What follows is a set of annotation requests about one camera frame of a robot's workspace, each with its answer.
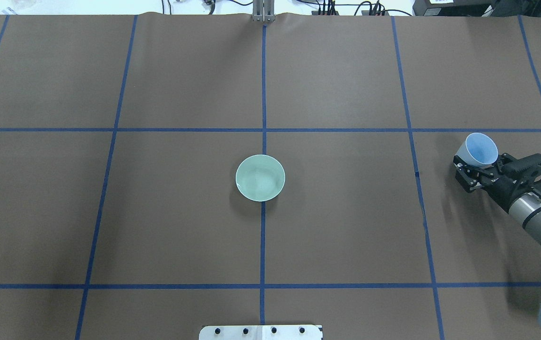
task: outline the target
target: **metal bracket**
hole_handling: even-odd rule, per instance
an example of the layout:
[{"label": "metal bracket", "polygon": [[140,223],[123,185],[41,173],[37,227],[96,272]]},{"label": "metal bracket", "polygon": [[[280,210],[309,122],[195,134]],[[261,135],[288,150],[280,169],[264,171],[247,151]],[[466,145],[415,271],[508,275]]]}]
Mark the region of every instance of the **metal bracket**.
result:
[{"label": "metal bracket", "polygon": [[476,168],[476,166],[466,164],[458,155],[453,157],[453,165],[457,168],[455,179],[466,192],[488,187],[499,179],[495,178],[497,172],[495,166],[488,169]]},{"label": "metal bracket", "polygon": [[207,326],[199,340],[323,340],[320,325]]},{"label": "metal bracket", "polygon": [[275,0],[253,0],[253,21],[275,21]]}]

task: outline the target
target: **black device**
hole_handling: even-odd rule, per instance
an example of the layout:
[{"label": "black device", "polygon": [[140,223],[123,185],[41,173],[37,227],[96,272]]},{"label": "black device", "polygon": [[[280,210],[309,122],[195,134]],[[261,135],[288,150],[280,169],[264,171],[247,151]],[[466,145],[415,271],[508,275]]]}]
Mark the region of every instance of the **black device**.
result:
[{"label": "black device", "polygon": [[415,0],[413,12],[417,16],[425,17],[481,17],[490,5],[491,0],[453,0],[449,4]]},{"label": "black device", "polygon": [[541,17],[541,0],[495,0],[491,17]]}]

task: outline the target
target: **paper cup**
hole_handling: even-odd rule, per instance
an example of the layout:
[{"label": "paper cup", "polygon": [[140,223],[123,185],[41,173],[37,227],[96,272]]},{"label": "paper cup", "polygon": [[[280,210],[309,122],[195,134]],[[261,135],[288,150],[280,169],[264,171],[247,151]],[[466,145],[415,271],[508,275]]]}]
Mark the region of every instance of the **paper cup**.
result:
[{"label": "paper cup", "polygon": [[487,168],[497,161],[499,152],[497,151],[497,145],[489,136],[482,133],[473,133],[465,138],[456,155],[468,165]]}]

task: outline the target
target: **blue tape grid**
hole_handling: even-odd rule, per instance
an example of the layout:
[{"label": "blue tape grid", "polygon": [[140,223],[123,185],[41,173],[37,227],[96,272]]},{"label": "blue tape grid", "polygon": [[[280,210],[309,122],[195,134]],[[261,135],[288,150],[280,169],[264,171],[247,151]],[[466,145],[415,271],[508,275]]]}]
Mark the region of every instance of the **blue tape grid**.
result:
[{"label": "blue tape grid", "polygon": [[[121,82],[121,90],[117,103],[117,112],[115,114],[115,123],[113,127],[0,127],[0,132],[112,132],[111,145],[109,149],[106,170],[104,173],[104,181],[100,202],[98,206],[98,215],[94,228],[91,251],[87,265],[86,280],[84,284],[0,284],[0,289],[81,289],[83,290],[82,305],[78,317],[76,340],[80,338],[80,332],[85,316],[85,308],[87,303],[87,293],[89,290],[100,289],[165,289],[165,290],[180,290],[180,289],[259,289],[260,292],[260,323],[265,323],[264,302],[266,289],[410,289],[410,288],[427,288],[432,289],[434,293],[434,303],[437,315],[437,323],[439,337],[444,340],[445,334],[441,319],[440,304],[438,298],[439,288],[491,288],[491,287],[541,287],[541,282],[436,282],[434,261],[432,258],[432,248],[430,245],[430,235],[428,232],[428,222],[426,219],[425,206],[423,200],[423,191],[419,177],[419,167],[417,164],[417,153],[415,151],[415,142],[413,133],[453,133],[453,132],[486,132],[486,133],[541,133],[541,129],[506,129],[506,128],[414,128],[411,125],[411,115],[409,113],[409,105],[406,94],[406,86],[404,83],[404,72],[402,60],[400,58],[400,48],[398,46],[398,34],[394,17],[391,18],[393,28],[394,47],[397,57],[398,75],[400,78],[401,91],[404,104],[404,112],[406,116],[407,128],[268,128],[266,126],[266,25],[262,26],[262,128],[179,128],[179,127],[119,127],[119,119],[121,115],[121,106],[123,103],[123,95],[125,92],[126,80],[128,77],[129,61],[136,34],[138,16],[134,16],[132,24],[132,32],[128,46],[128,55]],[[6,15],[3,26],[0,31],[0,44],[4,36],[4,32],[9,23],[9,16]],[[530,52],[529,42],[527,40],[523,18],[518,17],[521,34],[523,37],[529,64],[536,81],[538,91],[541,96],[541,82],[534,66],[534,61]],[[100,230],[100,222],[102,220],[102,211],[104,208],[104,199],[108,186],[108,178],[111,170],[112,156],[115,147],[115,140],[119,132],[231,132],[231,133],[262,133],[262,153],[266,154],[266,135],[267,133],[408,133],[409,144],[411,147],[411,156],[413,169],[415,172],[415,181],[417,185],[418,198],[423,217],[423,227],[426,239],[426,252],[428,256],[430,279],[431,282],[420,283],[353,283],[353,284],[266,284],[266,204],[261,203],[261,234],[260,234],[260,282],[259,284],[91,284],[92,268],[94,264],[94,256],[98,240],[98,232]]]}]

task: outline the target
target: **light green bowl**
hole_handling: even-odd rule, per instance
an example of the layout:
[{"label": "light green bowl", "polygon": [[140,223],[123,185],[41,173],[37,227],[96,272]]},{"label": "light green bowl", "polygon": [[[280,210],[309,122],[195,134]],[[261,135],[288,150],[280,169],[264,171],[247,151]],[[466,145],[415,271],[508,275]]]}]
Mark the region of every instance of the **light green bowl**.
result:
[{"label": "light green bowl", "polygon": [[234,177],[240,193],[255,202],[272,200],[285,185],[283,165],[268,155],[247,157]]}]

